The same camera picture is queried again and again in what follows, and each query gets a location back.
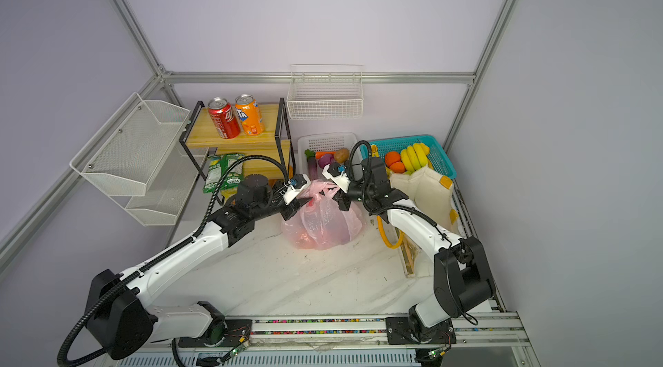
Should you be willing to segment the orange fruit back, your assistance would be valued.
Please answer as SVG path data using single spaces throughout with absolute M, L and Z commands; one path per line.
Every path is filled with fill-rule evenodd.
M 385 165 L 389 168 L 394 163 L 401 161 L 401 154 L 398 151 L 390 151 L 384 156 Z

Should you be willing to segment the orange carrot back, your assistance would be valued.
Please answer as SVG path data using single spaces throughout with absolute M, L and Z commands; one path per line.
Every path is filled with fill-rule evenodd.
M 319 151 L 319 152 L 315 153 L 315 157 L 317 159 L 322 158 L 323 156 L 326 156 L 326 155 L 332 155 L 333 156 L 334 151 Z

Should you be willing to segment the white canvas tote bag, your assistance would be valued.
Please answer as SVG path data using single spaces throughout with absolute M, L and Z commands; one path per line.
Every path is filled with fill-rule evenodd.
M 412 175 L 395 174 L 390 177 L 391 187 L 404 192 L 414 205 L 439 226 L 452 233 L 452 242 L 457 244 L 461 234 L 458 229 L 459 214 L 452 205 L 453 181 L 431 168 L 422 168 Z M 397 250 L 402 258 L 406 277 L 429 277 L 430 259 L 408 235 L 377 219 L 377 228 L 384 244 Z

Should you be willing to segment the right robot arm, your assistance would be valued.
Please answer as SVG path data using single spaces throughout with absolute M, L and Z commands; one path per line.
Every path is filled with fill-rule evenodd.
M 449 334 L 445 323 L 464 318 L 478 324 L 473 308 L 493 298 L 497 288 L 483 244 L 475 237 L 463 238 L 445 229 L 423 211 L 406 193 L 392 186 L 383 159 L 366 157 L 362 176 L 356 178 L 352 161 L 331 163 L 323 168 L 326 179 L 339 187 L 334 199 L 341 210 L 352 201 L 382 218 L 410 238 L 433 263 L 433 292 L 409 309 L 409 339 L 428 344 Z

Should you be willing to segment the brown potato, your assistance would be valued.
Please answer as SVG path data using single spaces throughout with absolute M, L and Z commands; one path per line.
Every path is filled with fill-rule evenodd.
M 350 157 L 350 151 L 346 148 L 339 149 L 334 152 L 333 157 L 336 163 L 344 164 Z

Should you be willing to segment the orange soda can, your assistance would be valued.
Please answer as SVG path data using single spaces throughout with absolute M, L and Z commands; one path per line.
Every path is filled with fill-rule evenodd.
M 249 94 L 242 94 L 236 98 L 235 108 L 239 123 L 246 135 L 258 136 L 265 130 L 262 113 L 256 99 Z

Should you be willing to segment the black frame wooden shelf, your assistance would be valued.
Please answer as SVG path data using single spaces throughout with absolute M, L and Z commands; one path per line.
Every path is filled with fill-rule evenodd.
M 184 125 L 179 148 L 188 156 L 202 179 L 207 178 L 205 165 L 209 156 L 242 153 L 246 156 L 269 156 L 292 175 L 296 170 L 292 134 L 285 99 L 274 104 L 260 104 L 265 131 L 258 136 L 241 134 L 223 139 L 212 122 L 208 109 L 199 101 Z

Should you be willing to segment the white plastic vegetable basket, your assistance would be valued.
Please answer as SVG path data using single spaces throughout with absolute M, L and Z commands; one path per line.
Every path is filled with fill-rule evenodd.
M 299 174 L 307 175 L 311 181 L 324 180 L 322 169 L 316 165 L 316 170 L 312 172 L 307 158 L 307 151 L 314 154 L 319 152 L 335 152 L 339 149 L 348 149 L 351 151 L 357 143 L 357 136 L 350 132 L 337 132 L 328 134 L 316 134 L 300 137 L 297 142 L 296 151 L 296 170 Z

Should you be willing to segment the purple onion back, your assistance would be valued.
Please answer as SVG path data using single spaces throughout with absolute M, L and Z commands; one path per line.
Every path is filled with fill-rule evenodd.
M 318 165 L 320 168 L 324 169 L 326 166 L 330 165 L 331 163 L 335 162 L 335 158 L 332 155 L 326 155 L 323 156 L 322 158 L 319 158 L 318 160 Z

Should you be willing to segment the orange fruit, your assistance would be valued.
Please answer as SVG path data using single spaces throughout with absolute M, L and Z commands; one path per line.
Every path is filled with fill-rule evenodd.
M 407 172 L 405 164 L 403 162 L 395 162 L 390 165 L 390 170 L 393 173 L 404 174 Z
M 390 151 L 384 156 L 385 165 L 389 168 L 394 163 L 401 161 L 401 154 L 398 151 Z

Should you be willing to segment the pink plastic grocery bag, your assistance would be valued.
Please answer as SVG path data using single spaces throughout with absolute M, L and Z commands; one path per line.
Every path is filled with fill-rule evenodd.
M 293 218 L 281 222 L 281 234 L 296 249 L 328 250 L 348 244 L 364 229 L 364 216 L 357 204 L 348 211 L 333 199 L 344 192 L 333 182 L 313 181 L 298 200 L 310 197 Z

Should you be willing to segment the light purple eggplant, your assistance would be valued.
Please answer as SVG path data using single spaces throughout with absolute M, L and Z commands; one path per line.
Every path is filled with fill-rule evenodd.
M 304 154 L 307 162 L 307 175 L 311 181 L 315 181 L 319 178 L 316 152 L 311 151 L 310 149 L 306 149 Z

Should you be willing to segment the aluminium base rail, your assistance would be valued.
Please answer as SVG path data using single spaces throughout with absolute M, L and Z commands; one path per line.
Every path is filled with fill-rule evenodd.
M 198 339 L 149 345 L 99 366 L 537 366 L 516 313 L 480 313 L 477 323 L 450 319 L 416 327 L 405 315 L 329 315 L 229 319 L 214 347 Z

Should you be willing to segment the green snack bag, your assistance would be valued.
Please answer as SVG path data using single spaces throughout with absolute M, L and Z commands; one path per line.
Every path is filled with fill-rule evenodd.
M 236 189 L 244 180 L 243 163 L 236 165 L 236 162 L 242 158 L 244 158 L 243 153 L 229 153 L 210 157 L 203 192 L 211 194 L 215 189 L 219 189 L 219 193 Z

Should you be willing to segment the teal plastic fruit basket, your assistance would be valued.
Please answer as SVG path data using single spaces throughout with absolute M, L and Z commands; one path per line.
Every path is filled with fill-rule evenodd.
M 377 147 L 377 152 L 381 156 L 384 156 L 390 151 L 401 151 L 414 143 L 425 144 L 430 149 L 430 153 L 427 157 L 433 165 L 433 169 L 442 175 L 446 175 L 452 180 L 457 178 L 457 171 L 450 158 L 447 156 L 437 139 L 432 135 L 376 139 L 370 140 L 369 143 L 374 144 Z

